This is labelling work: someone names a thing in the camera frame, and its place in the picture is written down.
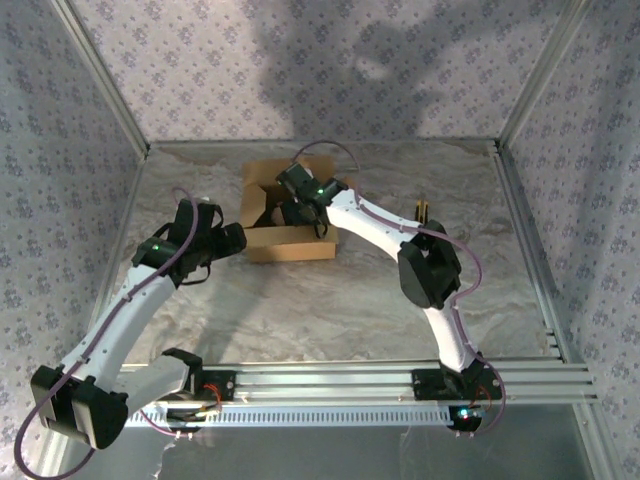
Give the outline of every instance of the metal frame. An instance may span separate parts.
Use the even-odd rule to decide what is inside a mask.
[[[494,142],[488,144],[488,151],[495,162],[498,178],[505,191],[527,269],[540,302],[544,322],[548,329],[547,340],[552,353],[551,358],[499,359],[495,361],[495,366],[503,372],[509,404],[560,403],[573,405],[595,477],[623,478],[621,465],[616,461],[617,454],[607,433],[602,408],[597,403],[596,391],[591,383],[587,367],[583,364],[565,363],[576,361],[576,357],[562,334],[554,302],[550,295],[549,277],[545,274],[543,262],[536,255],[539,239],[535,235],[535,228],[525,220],[526,201],[516,195],[514,191],[517,172],[513,164],[508,161],[509,145],[512,144],[526,123],[537,99],[586,16],[592,1],[571,0],[567,4],[505,123],[500,135],[500,152]],[[94,308],[92,319],[95,319],[108,305],[113,292],[119,260],[122,256],[131,213],[139,189],[140,177],[149,152],[149,144],[120,95],[100,55],[92,45],[87,30],[72,2],[70,0],[50,0],[50,2],[96,80],[97,86],[141,158],[116,244],[109,259],[107,273]],[[444,140],[456,142],[465,139]],[[154,146],[180,149],[183,146],[200,147],[221,143],[238,142],[158,142]],[[140,366],[125,366],[122,375],[127,375],[128,372],[130,373],[138,367]],[[420,422],[438,424],[446,422],[447,419],[441,416],[442,409],[446,408],[446,405],[433,402],[418,404],[413,400],[409,371],[418,367],[435,368],[436,364],[434,362],[398,361],[242,364],[206,367],[210,369],[233,368],[239,371],[236,400],[225,406],[225,413],[217,418],[218,423],[213,417],[209,421],[211,426],[216,424],[246,426],[240,419],[252,420],[252,426],[258,424],[272,426],[274,422],[276,425],[282,426],[282,422],[286,421],[296,426],[307,425],[309,422],[315,422],[313,424],[317,425],[318,423],[331,424],[331,422],[327,423],[328,420],[325,420],[324,417],[318,415],[323,412],[334,414],[337,412],[342,415],[337,420],[337,423],[341,425],[345,424],[344,421],[347,423],[349,421],[368,422],[367,424],[405,421],[411,425],[420,424]],[[158,403],[151,407],[152,411],[150,410],[149,413],[155,415],[156,420],[162,422],[162,412],[166,412],[166,408],[169,406],[167,403]],[[354,411],[345,410],[353,408],[372,416],[366,417],[366,420],[353,420],[349,414]],[[276,416],[262,417],[269,412]],[[295,421],[291,420],[291,417],[277,416],[296,412],[305,415]],[[402,412],[408,416],[403,417],[404,420],[397,420],[402,417]],[[236,413],[245,416],[234,417],[233,415]],[[140,416],[134,416],[130,420],[129,426],[141,425],[140,420]],[[47,442],[39,459],[39,468],[44,475],[58,473],[68,443],[66,437],[55,432],[48,433]]]
[[[70,0],[49,1],[59,15],[73,43],[76,45],[78,53],[93,76],[104,99],[118,119],[120,126],[135,149],[138,158],[143,158],[149,151],[149,144],[145,140],[125,100],[122,98],[122,95],[120,95],[118,87],[102,61],[100,54],[93,46],[87,29],[80,19],[80,15],[78,15]]]
[[[590,404],[597,402],[585,365],[560,360],[497,359],[509,405]],[[142,365],[127,365],[126,378]],[[431,361],[257,363],[207,366],[235,370],[234,400],[209,414],[200,427],[292,427],[446,425],[449,406],[461,401],[416,401],[411,371],[439,369]],[[200,407],[199,402],[156,402],[147,415],[169,425],[169,408]],[[135,414],[128,427],[148,426]]]
[[[166,151],[168,153],[181,153],[182,149],[193,150],[194,148],[210,148],[210,147],[246,147],[246,146],[255,146],[255,145],[266,145],[273,146],[275,145],[295,145],[296,147],[302,147],[303,145],[312,142],[313,140],[317,140],[316,138],[309,139],[300,139],[300,138],[277,138],[277,139],[240,139],[240,140],[157,140],[153,141],[150,145],[150,149],[152,150],[161,150]],[[367,144],[371,143],[371,140],[350,140],[348,138],[335,138],[342,143],[350,144],[350,145],[359,145],[359,144]],[[432,141],[444,142],[449,144],[475,144],[478,146],[483,146],[487,141],[492,140],[491,137],[423,137],[423,138],[415,138],[412,141],[415,142],[423,142],[428,143]],[[398,143],[397,140],[380,140],[375,143],[379,143],[381,145],[393,145]]]
[[[555,68],[560,63],[567,48],[569,48],[592,3],[593,0],[571,0],[567,2],[547,44],[533,67],[531,75],[529,75],[524,89],[516,101],[516,105],[511,110],[502,132],[500,132],[501,147],[510,146],[527,122],[533,107],[549,80],[551,80],[551,75],[553,75]]]

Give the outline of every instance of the black motor joint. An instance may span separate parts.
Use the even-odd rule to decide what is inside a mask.
[[[291,164],[285,171],[280,173],[276,180],[294,198],[293,207],[289,205],[289,208],[295,208],[295,217],[302,224],[313,225],[314,227],[318,225],[324,226],[324,232],[322,233],[316,228],[316,236],[323,238],[329,225],[326,209],[331,205],[333,197],[342,190],[348,190],[349,186],[335,178],[330,178],[324,184],[321,184],[318,179],[310,175],[297,162]]]
[[[247,246],[244,231],[239,223],[223,226],[224,215],[219,205],[199,201],[196,233],[185,252],[168,270],[174,284],[179,286],[198,267],[210,268],[211,262],[241,252]],[[133,265],[140,264],[160,268],[186,242],[193,223],[193,207],[183,199],[178,205],[172,223],[163,225],[153,236],[138,246]],[[167,238],[160,238],[167,232]]]
[[[424,228],[447,233],[435,220]],[[442,310],[447,298],[460,288],[462,266],[451,243],[420,232],[400,244],[398,272],[402,292],[412,303]]]

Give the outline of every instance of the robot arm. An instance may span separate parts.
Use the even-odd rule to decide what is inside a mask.
[[[220,222],[212,227],[218,214]],[[104,449],[124,428],[129,415],[169,394],[193,397],[202,390],[202,360],[190,353],[170,349],[149,366],[118,380],[127,354],[160,306],[198,267],[209,271],[214,260],[242,251],[246,239],[242,227],[222,227],[222,211],[208,202],[198,203],[196,233],[178,261],[163,275],[130,296],[130,291],[156,272],[185,243],[193,222],[191,203],[183,200],[172,224],[143,242],[133,258],[124,285],[84,339],[56,369],[41,366],[31,379],[36,402],[44,399],[58,380],[78,360],[82,362],[69,381],[44,404],[39,415],[43,425],[71,438]],[[167,239],[161,235],[168,230]],[[107,324],[116,305],[118,314]],[[91,356],[83,358],[88,345]]]
[[[418,222],[393,215],[365,199],[360,199],[360,203],[378,216],[394,223],[406,227],[421,227]],[[403,245],[413,245],[412,242],[415,242],[416,237],[420,237],[420,234],[416,235],[415,233],[406,233],[389,228],[365,214],[361,209],[356,208],[355,192],[352,189],[343,190],[338,193],[326,208],[326,212],[328,220],[332,225],[349,230],[371,242],[386,252],[396,262],[405,262],[407,264],[411,262],[411,256],[406,255]],[[417,260],[419,262],[424,261],[422,257]],[[416,282],[412,284],[410,273],[413,272],[414,269],[409,268],[408,270],[410,270],[408,273],[404,273],[403,270],[401,270],[400,282],[405,294],[410,296],[412,294],[406,290],[421,289],[421,286],[415,285]],[[455,280],[457,281],[459,271],[456,270],[456,266],[450,265],[449,270],[452,272],[452,275],[456,277]],[[424,300],[425,299],[422,301],[418,300],[421,306],[425,305],[426,302]],[[429,325],[438,343],[440,362],[452,371],[462,372],[473,363],[474,355],[470,349],[475,347],[464,344],[451,317],[451,306],[449,305],[448,299],[443,299],[442,302],[440,305],[429,306],[422,310],[429,321]]]
[[[277,177],[297,202],[299,216],[310,225],[331,223],[377,245],[398,262],[400,287],[406,297],[423,309],[436,337],[446,395],[468,396],[477,388],[484,364],[479,352],[467,344],[451,313],[449,297],[460,288],[460,262],[453,246],[444,240],[417,233],[418,222],[393,215],[364,199],[335,178],[324,184],[299,163],[293,163]],[[385,221],[400,225],[391,228]],[[428,230],[446,233],[438,222]],[[441,392],[430,390],[437,397]]]

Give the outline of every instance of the box flap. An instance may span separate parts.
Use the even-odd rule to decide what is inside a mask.
[[[240,206],[240,225],[251,228],[264,213],[267,203],[267,192],[258,185],[247,185],[242,192]]]
[[[301,157],[300,163],[311,169],[313,176],[320,182],[326,182],[335,173],[333,158],[329,155]],[[245,186],[254,183],[260,186],[277,185],[276,177],[290,164],[290,158],[272,158],[245,163],[242,166],[243,184]]]
[[[316,238],[313,227],[263,227],[244,232],[247,248],[261,248],[272,245],[304,245],[309,243],[338,243],[338,229],[330,226],[323,239]]]

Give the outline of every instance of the patterned wallpaper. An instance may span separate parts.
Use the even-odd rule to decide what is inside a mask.
[[[29,378],[42,363],[56,365],[91,315],[137,159],[48,3],[4,0],[0,18],[0,478],[7,478],[16,430],[33,406]],[[30,429],[30,451],[42,431]]]
[[[596,4],[512,152],[569,337],[640,478],[640,3]]]
[[[75,0],[149,141],[497,137],[568,0]]]

